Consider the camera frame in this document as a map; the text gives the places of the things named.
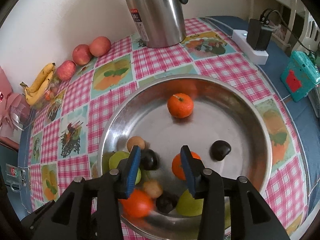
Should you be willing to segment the orange tangerine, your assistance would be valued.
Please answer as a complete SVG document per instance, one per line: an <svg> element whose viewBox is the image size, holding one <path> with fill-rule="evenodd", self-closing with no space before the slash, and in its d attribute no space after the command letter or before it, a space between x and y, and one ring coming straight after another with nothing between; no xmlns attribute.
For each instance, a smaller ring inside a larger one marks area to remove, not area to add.
<svg viewBox="0 0 320 240"><path fill-rule="evenodd" d="M189 95L176 93L168 99L167 108L171 116L183 119L192 114L194 102Z"/></svg>
<svg viewBox="0 0 320 240"><path fill-rule="evenodd" d="M128 199L120 199L125 215L133 218L143 218L154 209L153 200L148 194L139 189L134 189Z"/></svg>
<svg viewBox="0 0 320 240"><path fill-rule="evenodd" d="M177 154L172 160L171 170L173 174L180 180L186 180L181 162L181 154Z"/></svg>

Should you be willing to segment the dark chestnut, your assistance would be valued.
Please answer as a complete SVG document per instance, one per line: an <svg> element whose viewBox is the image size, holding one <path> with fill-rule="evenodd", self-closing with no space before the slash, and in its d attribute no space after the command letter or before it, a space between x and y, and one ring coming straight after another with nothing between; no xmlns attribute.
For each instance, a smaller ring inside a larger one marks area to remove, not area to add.
<svg viewBox="0 0 320 240"><path fill-rule="evenodd" d="M170 192L163 193L156 199L156 208L160 213L168 214L177 206L179 197Z"/></svg>
<svg viewBox="0 0 320 240"><path fill-rule="evenodd" d="M146 171L157 170L159 167L159 158L157 153L151 149L142 150L140 166Z"/></svg>
<svg viewBox="0 0 320 240"><path fill-rule="evenodd" d="M210 156L216 161L222 161L231 150L231 145L228 142L217 140L210 147Z"/></svg>

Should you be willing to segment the brown longan fruit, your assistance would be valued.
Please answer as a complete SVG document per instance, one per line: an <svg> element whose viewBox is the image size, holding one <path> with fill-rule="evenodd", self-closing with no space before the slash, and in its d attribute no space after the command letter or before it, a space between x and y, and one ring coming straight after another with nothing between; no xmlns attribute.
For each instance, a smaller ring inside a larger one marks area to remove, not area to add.
<svg viewBox="0 0 320 240"><path fill-rule="evenodd" d="M139 136L133 136L127 141L127 150L131 152L133 146L139 146L141 150L145 148L145 141Z"/></svg>

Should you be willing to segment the green jujube right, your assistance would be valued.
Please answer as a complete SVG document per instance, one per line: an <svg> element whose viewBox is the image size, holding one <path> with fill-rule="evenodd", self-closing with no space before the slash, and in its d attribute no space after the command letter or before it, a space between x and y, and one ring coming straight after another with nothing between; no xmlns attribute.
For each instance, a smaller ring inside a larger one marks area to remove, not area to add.
<svg viewBox="0 0 320 240"><path fill-rule="evenodd" d="M176 211L179 215L194 217L202 214L204 199L194 199L189 190L185 190L180 196Z"/></svg>

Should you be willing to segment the green jujube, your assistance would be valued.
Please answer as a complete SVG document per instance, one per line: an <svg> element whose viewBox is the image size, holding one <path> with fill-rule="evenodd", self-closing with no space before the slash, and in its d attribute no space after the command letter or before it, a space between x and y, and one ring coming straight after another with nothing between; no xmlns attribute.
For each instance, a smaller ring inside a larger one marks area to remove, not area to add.
<svg viewBox="0 0 320 240"><path fill-rule="evenodd" d="M194 217L202 214L204 199L194 199L189 190L185 190L180 196L176 211L179 215Z"/></svg>
<svg viewBox="0 0 320 240"><path fill-rule="evenodd" d="M108 161L108 165L109 165L109 169L115 169L118 167L119 163L121 160L123 159L127 159L129 157L129 153L125 152L125 151L117 151L115 152L109 159ZM138 169L137 172L137 176L136 176L136 181L135 184L137 185L140 181L141 181L141 177L142 177L142 173L140 168Z"/></svg>

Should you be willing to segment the green jujube left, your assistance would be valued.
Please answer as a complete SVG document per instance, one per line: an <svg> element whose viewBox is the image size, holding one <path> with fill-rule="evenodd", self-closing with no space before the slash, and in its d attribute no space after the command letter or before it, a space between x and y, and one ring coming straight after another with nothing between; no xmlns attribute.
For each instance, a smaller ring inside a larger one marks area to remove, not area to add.
<svg viewBox="0 0 320 240"><path fill-rule="evenodd" d="M129 157L129 153L125 152L125 151L117 151L115 152L109 159L108 161L108 165L109 165L109 169L115 169L118 167L119 163L121 160L123 159L127 159ZM140 168L138 169L137 172L137 176L136 176L136 181L135 184L137 185L140 181L141 181L141 177L142 177L142 173Z"/></svg>

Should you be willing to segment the dark chestnut bottom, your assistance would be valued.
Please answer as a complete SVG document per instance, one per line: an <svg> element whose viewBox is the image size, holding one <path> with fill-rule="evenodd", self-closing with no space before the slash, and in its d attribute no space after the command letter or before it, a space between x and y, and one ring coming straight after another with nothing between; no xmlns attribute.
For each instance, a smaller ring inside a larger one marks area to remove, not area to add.
<svg viewBox="0 0 320 240"><path fill-rule="evenodd" d="M170 192L163 193L156 199L156 208L160 213L168 214L177 206L179 197Z"/></svg>

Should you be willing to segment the brown longan in tray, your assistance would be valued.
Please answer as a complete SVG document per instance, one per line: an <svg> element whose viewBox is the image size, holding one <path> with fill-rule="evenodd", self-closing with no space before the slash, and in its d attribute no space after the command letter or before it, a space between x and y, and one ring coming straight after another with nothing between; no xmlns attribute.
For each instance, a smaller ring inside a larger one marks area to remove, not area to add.
<svg viewBox="0 0 320 240"><path fill-rule="evenodd" d="M156 199L163 193L163 188L156 180L149 180L144 182L143 191L148 194L152 199Z"/></svg>

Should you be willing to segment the orange tangerine in tray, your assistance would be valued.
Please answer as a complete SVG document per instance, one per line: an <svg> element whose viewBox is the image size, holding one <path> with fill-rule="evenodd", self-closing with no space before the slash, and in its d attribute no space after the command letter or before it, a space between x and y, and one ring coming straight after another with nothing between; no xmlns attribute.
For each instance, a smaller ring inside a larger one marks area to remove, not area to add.
<svg viewBox="0 0 320 240"><path fill-rule="evenodd" d="M171 170L173 174L180 180L186 180L181 162L181 154L177 154L172 160Z"/></svg>

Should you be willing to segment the round steel tray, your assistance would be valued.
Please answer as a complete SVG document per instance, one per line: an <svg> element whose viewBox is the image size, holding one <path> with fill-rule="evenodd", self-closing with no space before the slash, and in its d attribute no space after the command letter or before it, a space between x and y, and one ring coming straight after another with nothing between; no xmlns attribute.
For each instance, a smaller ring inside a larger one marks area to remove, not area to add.
<svg viewBox="0 0 320 240"><path fill-rule="evenodd" d="M171 116L168 99L176 93L194 102L190 116ZM173 158L182 146L197 153L205 167L226 178L246 176L264 193L271 174L272 147L266 125L254 105L239 91L217 79L200 75L173 75L157 79L131 94L113 113L101 136L98 155L127 149L127 141L139 136L147 149L157 153L157 170L144 172L143 179L159 181L176 195L185 183L171 170ZM222 160L210 156L217 140L231 145Z"/></svg>

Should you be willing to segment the glass mug red logo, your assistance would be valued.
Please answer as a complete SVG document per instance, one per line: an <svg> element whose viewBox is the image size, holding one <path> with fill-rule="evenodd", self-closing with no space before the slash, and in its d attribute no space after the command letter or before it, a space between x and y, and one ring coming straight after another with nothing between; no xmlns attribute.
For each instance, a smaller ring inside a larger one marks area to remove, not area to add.
<svg viewBox="0 0 320 240"><path fill-rule="evenodd" d="M6 181L9 183L12 192L19 193L24 187L27 187L28 175L28 168L6 164Z"/></svg>

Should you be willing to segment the pink checkered tablecloth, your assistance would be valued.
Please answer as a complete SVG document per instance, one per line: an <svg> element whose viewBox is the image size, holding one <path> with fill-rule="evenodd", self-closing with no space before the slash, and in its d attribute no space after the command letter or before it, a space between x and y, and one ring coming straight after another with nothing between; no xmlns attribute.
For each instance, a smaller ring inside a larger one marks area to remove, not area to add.
<svg viewBox="0 0 320 240"><path fill-rule="evenodd" d="M164 167L139 174L137 182L158 180L175 195L185 184L171 169L178 148L188 144L203 160L210 160L209 148L216 140L231 145L231 153L213 167L225 177L246 174L289 234L301 225L308 211L306 175L301 161L297 132L280 95L240 48L217 27L192 18L185 22L187 38L179 45L162 49L143 46L134 34L112 45L111 51L81 67L70 81L55 90L55 99L35 119L29 146L30 201L32 209L56 200L81 175L99 173L98 157L125 151L132 136L145 140L158 153ZM255 105L265 122L272 145L270 179L263 181L254 170L247 143L259 145L253 122L239 120L227 109L213 112L209 104L195 109L191 122L179 125L167 107L146 110L138 105L122 118L125 124L110 132L99 149L103 130L114 111L139 88L175 75L208 76L225 82ZM142 114L147 113L143 121Z"/></svg>

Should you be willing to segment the blue tablecloth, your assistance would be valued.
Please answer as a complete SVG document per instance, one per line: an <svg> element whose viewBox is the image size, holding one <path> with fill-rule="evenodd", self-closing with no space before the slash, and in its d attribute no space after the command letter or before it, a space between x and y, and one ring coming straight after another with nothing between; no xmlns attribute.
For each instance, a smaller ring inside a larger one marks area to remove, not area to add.
<svg viewBox="0 0 320 240"><path fill-rule="evenodd" d="M279 219L295 218L302 210L311 213L319 204L319 118L307 93L313 83L306 75L308 66L299 65L298 53L291 56L274 43L268 45L265 65L249 64L241 51L218 56L205 70L242 92L254 102L267 98L265 86L274 89L273 99L289 127L290 137L298 144L297 152L275 165L266 189L266 201Z"/></svg>

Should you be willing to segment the clear plastic fruit container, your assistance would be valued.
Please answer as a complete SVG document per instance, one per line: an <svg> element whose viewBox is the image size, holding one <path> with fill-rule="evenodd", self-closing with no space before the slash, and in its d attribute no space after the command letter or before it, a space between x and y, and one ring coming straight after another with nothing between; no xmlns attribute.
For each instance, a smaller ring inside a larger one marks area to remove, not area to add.
<svg viewBox="0 0 320 240"><path fill-rule="evenodd" d="M38 98L38 100L31 106L32 109L41 110L47 106L53 98L58 94L60 87L60 79L54 74L48 87L44 93Z"/></svg>

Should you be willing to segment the pink flower bouquet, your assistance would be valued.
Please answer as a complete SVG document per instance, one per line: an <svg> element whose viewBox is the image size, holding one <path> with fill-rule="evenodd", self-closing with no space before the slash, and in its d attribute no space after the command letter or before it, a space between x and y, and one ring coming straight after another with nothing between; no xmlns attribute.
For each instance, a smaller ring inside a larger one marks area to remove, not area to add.
<svg viewBox="0 0 320 240"><path fill-rule="evenodd" d="M1 137L10 138L14 135L15 130L23 131L23 125L29 119L30 106L23 94L13 92L2 68L0 78Z"/></svg>

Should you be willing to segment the yellow banana bunch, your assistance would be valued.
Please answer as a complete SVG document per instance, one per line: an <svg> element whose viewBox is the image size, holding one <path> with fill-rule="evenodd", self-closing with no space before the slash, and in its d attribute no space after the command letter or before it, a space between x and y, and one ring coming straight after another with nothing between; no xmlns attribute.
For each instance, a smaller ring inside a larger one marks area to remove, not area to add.
<svg viewBox="0 0 320 240"><path fill-rule="evenodd" d="M45 65L30 87L24 82L20 83L20 86L24 90L25 99L28 105L33 106L39 98L43 96L54 75L55 66L56 64L54 62Z"/></svg>

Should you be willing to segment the red apple nearest bananas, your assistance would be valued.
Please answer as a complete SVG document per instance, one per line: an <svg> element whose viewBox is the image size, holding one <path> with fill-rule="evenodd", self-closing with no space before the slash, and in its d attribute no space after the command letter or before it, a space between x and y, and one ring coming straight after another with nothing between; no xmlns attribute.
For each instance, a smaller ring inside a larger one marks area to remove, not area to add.
<svg viewBox="0 0 320 240"><path fill-rule="evenodd" d="M56 75L61 81L70 80L76 71L76 65L73 61L63 62L56 70Z"/></svg>

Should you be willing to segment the teal box red label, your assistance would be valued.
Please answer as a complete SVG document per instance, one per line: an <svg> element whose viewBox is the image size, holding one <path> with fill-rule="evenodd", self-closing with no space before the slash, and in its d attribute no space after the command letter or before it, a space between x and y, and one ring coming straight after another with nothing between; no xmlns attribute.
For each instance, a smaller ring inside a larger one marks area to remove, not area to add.
<svg viewBox="0 0 320 240"><path fill-rule="evenodd" d="M319 84L319 71L305 52L293 51L280 79L298 102Z"/></svg>

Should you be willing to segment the white power strip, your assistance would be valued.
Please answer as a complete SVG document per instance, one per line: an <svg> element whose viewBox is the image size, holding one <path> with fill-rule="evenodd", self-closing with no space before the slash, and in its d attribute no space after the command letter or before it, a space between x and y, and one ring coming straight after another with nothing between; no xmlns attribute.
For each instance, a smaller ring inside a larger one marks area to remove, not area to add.
<svg viewBox="0 0 320 240"><path fill-rule="evenodd" d="M265 50L254 50L247 42L247 31L234 29L232 40L237 44L241 51L256 65L265 65L268 60L268 53Z"/></svg>

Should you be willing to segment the red apple middle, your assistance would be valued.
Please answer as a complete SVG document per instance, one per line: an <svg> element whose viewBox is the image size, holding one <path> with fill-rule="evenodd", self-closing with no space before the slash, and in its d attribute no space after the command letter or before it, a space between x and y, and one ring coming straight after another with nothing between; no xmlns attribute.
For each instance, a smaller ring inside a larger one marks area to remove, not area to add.
<svg viewBox="0 0 320 240"><path fill-rule="evenodd" d="M92 57L93 55L89 51L89 45L86 44L76 46L72 52L73 61L79 66L88 64Z"/></svg>

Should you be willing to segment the red apple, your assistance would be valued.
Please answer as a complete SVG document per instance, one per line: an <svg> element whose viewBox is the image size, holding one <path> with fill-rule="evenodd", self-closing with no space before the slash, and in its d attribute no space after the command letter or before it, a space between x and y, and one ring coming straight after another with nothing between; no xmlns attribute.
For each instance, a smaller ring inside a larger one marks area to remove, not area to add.
<svg viewBox="0 0 320 240"><path fill-rule="evenodd" d="M105 55L111 49L111 41L104 36L95 38L89 45L89 51L95 57Z"/></svg>
<svg viewBox="0 0 320 240"><path fill-rule="evenodd" d="M79 66L88 64L92 57L93 55L89 51L89 45L86 44L76 46L72 52L73 61Z"/></svg>

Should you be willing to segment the red apple farthest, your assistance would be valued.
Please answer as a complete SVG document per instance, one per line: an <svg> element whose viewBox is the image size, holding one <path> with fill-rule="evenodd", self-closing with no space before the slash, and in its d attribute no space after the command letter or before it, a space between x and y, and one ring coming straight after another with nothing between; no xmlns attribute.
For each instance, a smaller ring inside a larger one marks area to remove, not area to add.
<svg viewBox="0 0 320 240"><path fill-rule="evenodd" d="M89 45L89 51L95 57L105 55L111 49L111 41L104 36L95 38Z"/></svg>

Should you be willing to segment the black power adapter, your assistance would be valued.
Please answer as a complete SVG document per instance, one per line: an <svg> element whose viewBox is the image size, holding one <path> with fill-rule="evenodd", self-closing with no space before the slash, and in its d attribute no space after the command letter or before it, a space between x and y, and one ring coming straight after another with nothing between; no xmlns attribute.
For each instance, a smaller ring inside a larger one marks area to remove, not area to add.
<svg viewBox="0 0 320 240"><path fill-rule="evenodd" d="M272 36L272 28L257 19L250 19L247 32L247 43L253 50L267 49Z"/></svg>

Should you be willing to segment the white wooden chair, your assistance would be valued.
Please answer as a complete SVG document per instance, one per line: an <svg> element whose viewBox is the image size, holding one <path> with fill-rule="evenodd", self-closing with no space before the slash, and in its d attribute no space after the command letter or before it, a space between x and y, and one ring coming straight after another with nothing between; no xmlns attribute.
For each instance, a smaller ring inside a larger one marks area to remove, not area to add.
<svg viewBox="0 0 320 240"><path fill-rule="evenodd" d="M276 13L270 15L270 25L274 27L272 41L285 53L293 50L307 52L319 49L319 26L301 0L272 0L279 4L284 22ZM250 0L249 18L259 17L255 11L257 0Z"/></svg>

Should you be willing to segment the stainless steel thermos jug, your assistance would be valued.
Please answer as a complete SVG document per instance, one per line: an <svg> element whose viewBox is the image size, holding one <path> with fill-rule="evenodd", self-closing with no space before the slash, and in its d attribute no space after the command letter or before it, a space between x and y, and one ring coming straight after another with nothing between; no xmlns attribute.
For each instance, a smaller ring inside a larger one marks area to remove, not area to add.
<svg viewBox="0 0 320 240"><path fill-rule="evenodd" d="M188 0L126 0L126 3L147 47L170 47L185 39L182 5Z"/></svg>

